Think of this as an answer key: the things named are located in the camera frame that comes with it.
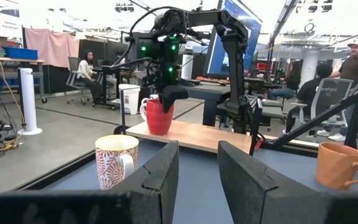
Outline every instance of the pink curtain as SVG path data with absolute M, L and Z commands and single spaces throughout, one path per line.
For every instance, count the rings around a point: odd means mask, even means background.
M 25 29 L 28 49 L 38 50 L 38 58 L 44 65 L 68 68 L 67 57 L 78 57 L 79 40 L 67 33 L 48 29 Z

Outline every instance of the blue screen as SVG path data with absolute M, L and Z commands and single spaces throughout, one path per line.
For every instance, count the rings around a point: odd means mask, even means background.
M 238 0 L 223 0 L 221 9 L 227 10 L 232 17 L 241 21 L 248 30 L 248 47 L 243 55 L 244 73 L 248 73 L 258 42 L 262 21 L 248 8 L 239 3 Z M 207 75 L 229 76 L 229 57 L 223 48 L 221 38 L 215 34 L 209 45 L 212 46 L 211 44 L 213 44 L 213 49 L 209 59 Z

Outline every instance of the concrete floor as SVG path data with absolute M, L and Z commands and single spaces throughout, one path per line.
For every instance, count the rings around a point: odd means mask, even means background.
M 77 101 L 67 104 L 67 100 Z M 121 124 L 119 110 L 106 106 L 92 108 L 91 103 L 82 105 L 78 95 L 49 98 L 43 104 L 37 100 L 37 124 L 42 134 L 23 136 L 18 149 L 7 151 L 0 158 L 0 192 L 11 190 L 51 169 L 54 169 L 94 148 L 97 138 L 112 134 Z M 15 104 L 6 105 L 8 112 L 20 125 L 20 114 Z M 179 121 L 202 123 L 202 100 L 177 100 L 174 118 Z M 143 122 L 140 115 L 126 115 L 127 126 Z M 260 132 L 269 136 L 281 136 L 284 124 L 272 120 L 272 130 L 261 127 Z

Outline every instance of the white trash can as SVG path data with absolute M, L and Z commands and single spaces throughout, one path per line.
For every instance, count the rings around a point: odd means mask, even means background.
M 131 84 L 120 84 L 120 92 L 124 90 L 124 111 L 131 115 L 137 114 L 137 105 L 139 103 L 140 86 Z

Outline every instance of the red mug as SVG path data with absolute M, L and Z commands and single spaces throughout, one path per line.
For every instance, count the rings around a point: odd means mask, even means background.
M 167 134 L 172 123 L 173 105 L 168 113 L 164 113 L 163 106 L 159 99 L 143 99 L 140 106 L 140 115 L 147 122 L 150 134 Z

